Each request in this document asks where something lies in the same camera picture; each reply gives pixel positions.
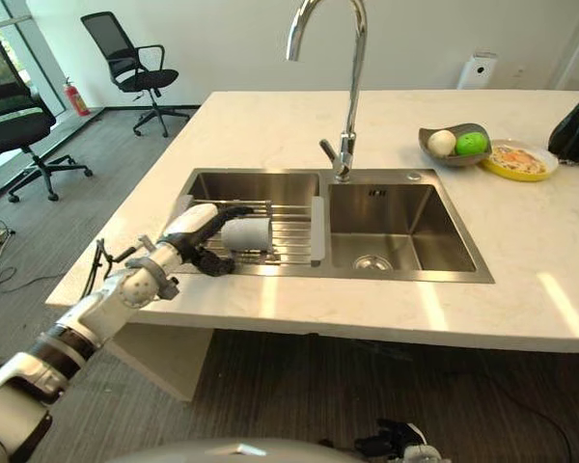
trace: faucet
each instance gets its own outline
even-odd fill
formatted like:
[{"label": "faucet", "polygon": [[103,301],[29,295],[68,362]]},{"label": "faucet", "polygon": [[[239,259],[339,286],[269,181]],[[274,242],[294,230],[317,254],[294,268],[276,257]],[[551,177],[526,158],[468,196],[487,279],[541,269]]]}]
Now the faucet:
[{"label": "faucet", "polygon": [[[300,53],[300,42],[305,26],[309,21],[309,16],[321,0],[304,0],[300,8],[293,17],[291,28],[289,29],[288,49],[286,59],[298,61]],[[335,180],[337,182],[349,181],[349,171],[351,162],[354,157],[354,143],[356,141],[356,132],[354,132],[354,122],[356,120],[356,109],[358,107],[358,93],[360,84],[360,75],[365,61],[365,46],[367,44],[367,13],[363,0],[350,0],[351,5],[356,13],[356,46],[354,48],[354,61],[351,73],[351,88],[349,89],[349,109],[347,111],[347,120],[345,130],[341,132],[340,153],[336,154],[328,143],[328,140],[321,140],[319,145],[326,153],[330,162],[332,162],[335,171]]]}]

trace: fire extinguisher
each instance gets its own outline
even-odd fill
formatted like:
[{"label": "fire extinguisher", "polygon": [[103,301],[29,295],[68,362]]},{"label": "fire extinguisher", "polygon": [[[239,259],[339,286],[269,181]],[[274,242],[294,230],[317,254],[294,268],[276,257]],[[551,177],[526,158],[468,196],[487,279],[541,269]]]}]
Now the fire extinguisher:
[{"label": "fire extinguisher", "polygon": [[90,110],[84,100],[81,99],[81,95],[77,92],[77,89],[71,85],[69,78],[65,81],[65,95],[72,104],[73,109],[77,111],[77,114],[80,116],[88,116],[90,114]]}]

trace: office chair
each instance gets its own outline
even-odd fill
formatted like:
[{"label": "office chair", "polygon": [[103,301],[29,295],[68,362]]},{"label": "office chair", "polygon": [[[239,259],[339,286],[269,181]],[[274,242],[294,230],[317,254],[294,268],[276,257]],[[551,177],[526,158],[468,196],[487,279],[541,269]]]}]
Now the office chair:
[{"label": "office chair", "polygon": [[56,118],[33,90],[24,84],[17,73],[7,51],[0,42],[0,152],[21,149],[32,156],[30,166],[19,175],[23,178],[9,190],[9,201],[17,203],[16,191],[36,178],[42,177],[49,192],[50,201],[58,201],[58,195],[51,186],[51,176],[57,171],[83,170],[86,177],[93,171],[83,164],[77,164],[70,156],[62,156],[44,163],[32,153],[30,145],[49,135]]},{"label": "office chair", "polygon": [[[146,91],[151,98],[151,110],[141,115],[138,123],[133,127],[135,135],[141,136],[142,132],[138,128],[154,117],[157,117],[161,122],[164,137],[167,137],[167,127],[163,122],[163,116],[180,116],[187,120],[190,119],[188,114],[179,113],[174,108],[159,107],[152,96],[152,92],[154,92],[157,97],[160,97],[161,92],[158,89],[167,87],[178,78],[176,70],[163,68],[163,60],[165,59],[163,45],[133,46],[118,19],[111,12],[88,14],[81,17],[81,22],[93,36],[93,40],[105,57],[109,66],[111,81],[123,92],[141,93]],[[148,70],[142,65],[139,50],[145,48],[159,48],[161,50],[161,62],[158,70]],[[135,73],[121,82],[118,81],[118,77],[131,71],[135,71]]]}]

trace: white countertop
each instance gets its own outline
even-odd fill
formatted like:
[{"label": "white countertop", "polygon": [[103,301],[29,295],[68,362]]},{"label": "white countertop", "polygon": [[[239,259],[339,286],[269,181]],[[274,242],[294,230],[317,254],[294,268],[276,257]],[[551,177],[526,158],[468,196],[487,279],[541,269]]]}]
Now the white countertop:
[{"label": "white countertop", "polygon": [[[495,285],[180,275],[180,295],[135,321],[373,340],[579,352],[579,167],[540,183],[480,167],[446,169],[422,154],[420,126],[480,123],[491,138],[546,146],[579,92],[363,92],[354,169],[433,168]],[[194,168],[329,168],[347,92],[215,93],[98,237],[117,254],[158,236]],[[75,303],[94,241],[47,299]]]}]

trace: white cup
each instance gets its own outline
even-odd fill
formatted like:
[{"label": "white cup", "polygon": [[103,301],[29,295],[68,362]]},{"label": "white cup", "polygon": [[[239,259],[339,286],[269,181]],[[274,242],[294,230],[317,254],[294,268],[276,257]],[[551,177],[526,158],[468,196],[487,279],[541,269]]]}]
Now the white cup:
[{"label": "white cup", "polygon": [[233,219],[221,229],[223,247],[230,251],[272,249],[270,219]]}]

